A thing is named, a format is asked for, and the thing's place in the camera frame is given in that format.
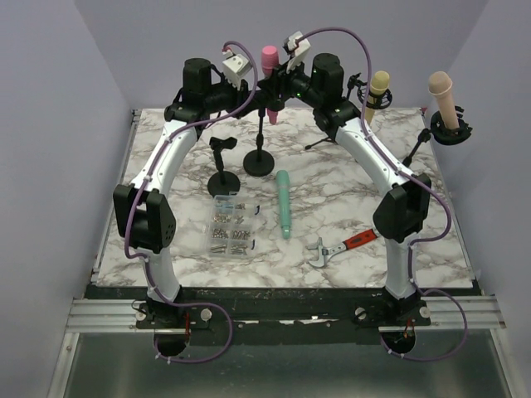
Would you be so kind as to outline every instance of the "gray floor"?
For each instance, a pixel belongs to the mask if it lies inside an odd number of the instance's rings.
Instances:
[[[418,333],[412,353],[447,352],[459,338]],[[169,366],[155,361],[151,342],[149,335],[83,335],[66,397],[510,397],[488,331],[471,332],[457,356],[430,363],[401,361],[380,346],[335,344],[235,346],[208,364]]]

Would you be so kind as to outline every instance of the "table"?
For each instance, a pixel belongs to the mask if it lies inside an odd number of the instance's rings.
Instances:
[[[125,169],[125,182],[130,182],[147,161],[163,123],[161,109],[143,110]],[[250,177],[243,170],[242,161],[255,147],[257,126],[256,114],[215,124],[203,132],[185,158],[168,199],[178,223],[170,250],[179,282],[194,287],[383,286],[387,272],[383,238],[335,256],[324,269],[314,269],[306,262],[316,253],[305,247],[318,236],[330,246],[373,226],[373,213],[381,198],[366,172],[338,145],[321,143],[305,151],[305,145],[323,138],[324,133],[315,126],[311,109],[285,109],[279,114],[277,125],[265,122],[264,127],[264,149],[274,156],[275,171],[267,177]],[[423,127],[419,109],[386,109],[378,112],[372,122],[374,133],[399,159],[406,157]],[[254,197],[261,205],[256,253],[248,260],[219,260],[202,253],[203,229],[212,203],[207,181],[216,171],[207,144],[212,135],[238,139],[236,148],[223,151],[226,170],[240,178],[239,195]],[[291,181],[290,240],[282,239],[278,225],[275,172],[280,169],[289,173]],[[436,191],[443,193],[429,144],[421,146],[411,169],[425,172]],[[432,199],[421,235],[437,235],[445,222],[443,209]],[[114,217],[103,249],[98,286],[146,286],[142,263],[124,256],[124,240],[118,235]],[[420,286],[470,287],[470,277],[455,223],[444,240],[419,245]]]

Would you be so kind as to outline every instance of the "tan cylinder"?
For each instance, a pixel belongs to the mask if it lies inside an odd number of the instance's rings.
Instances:
[[[371,80],[371,85],[369,91],[373,95],[382,95],[389,88],[389,82],[391,81],[391,76],[384,70],[379,70],[374,74],[373,79]],[[374,98],[369,96],[367,102],[374,104]],[[367,123],[373,121],[374,109],[367,107],[365,109],[365,120]]]
[[[452,81],[445,72],[435,72],[430,76],[429,90],[437,101],[442,121],[447,129],[457,129],[457,113],[455,112],[454,96],[451,93]]]

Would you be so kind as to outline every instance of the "green object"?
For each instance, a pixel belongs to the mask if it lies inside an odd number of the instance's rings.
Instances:
[[[291,231],[290,176],[286,170],[279,170],[276,173],[276,187],[279,190],[280,228],[284,239],[289,239]]]

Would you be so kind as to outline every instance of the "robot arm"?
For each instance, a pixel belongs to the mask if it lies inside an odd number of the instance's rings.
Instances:
[[[135,213],[134,228],[131,231],[131,245],[139,253],[147,255],[153,281],[164,297],[173,301],[178,294],[180,284],[173,272],[172,258],[169,251],[175,231],[177,229],[175,218],[169,208],[167,198],[173,179],[177,175],[178,169],[190,149],[197,142],[197,131],[195,128],[184,130],[164,149],[159,159],[156,155],[169,135],[186,125],[185,122],[172,120],[164,124],[160,140],[157,142],[154,151],[146,162],[142,171],[133,179],[128,187],[117,186],[114,191],[114,208],[118,222],[119,232],[125,233],[125,223],[127,222],[127,207],[131,197],[143,184],[148,171],[152,168],[152,177],[144,189],[146,210],[137,209]],[[162,299],[149,289],[148,296],[156,301]]]
[[[373,134],[368,126],[367,128],[368,132]],[[390,170],[387,163],[367,141],[362,131],[361,119],[349,120],[344,127],[338,128],[335,140],[358,161],[363,170],[374,181],[382,197],[391,192],[394,187],[407,184],[408,180]],[[374,136],[373,140],[393,162],[401,164],[377,137]],[[412,171],[407,167],[402,167],[402,171],[409,175],[412,174]],[[409,280],[407,251],[409,243],[416,238],[416,232],[405,237],[402,242],[385,238],[387,249],[387,280],[385,288],[395,299],[404,299],[415,293],[415,288]],[[413,249],[415,251],[413,252],[412,266],[415,267],[417,253],[414,247]]]
[[[291,62],[277,66],[270,77],[261,80],[258,83],[261,90],[236,117],[240,118],[255,109],[281,110],[289,98],[298,98],[314,109],[317,126],[353,155],[383,196],[373,219],[376,228],[386,239],[386,290],[395,299],[407,298],[415,293],[407,268],[408,245],[417,237],[427,216],[429,194],[389,170],[366,140],[361,129],[359,110],[342,96],[343,68],[337,56],[318,54],[314,58],[312,75],[304,73],[302,60],[308,49],[309,44],[304,46],[304,51],[298,56],[295,54]],[[183,131],[159,155],[160,158],[157,158],[157,154],[171,132],[189,122],[206,120],[212,112],[234,109],[248,97],[249,91],[242,79],[246,68],[242,69],[237,59],[227,59],[229,63],[224,64],[224,70],[233,70],[233,73],[222,77],[220,83],[215,85],[211,82],[212,65],[209,61],[196,58],[185,62],[182,100],[176,99],[165,109],[167,123],[155,150],[130,186],[118,185],[114,190],[119,234],[125,236],[133,199],[146,176],[152,176],[141,196],[146,209],[138,208],[134,215],[130,245],[148,256],[152,264],[153,282],[168,299],[175,299],[180,286],[173,274],[168,248],[175,234],[176,221],[167,197],[184,157],[197,142],[202,129]],[[400,164],[377,138],[374,140],[393,162]],[[402,170],[412,174],[406,167],[402,167]],[[431,185],[426,176],[417,178]],[[149,297],[161,301],[153,290],[149,291]]]

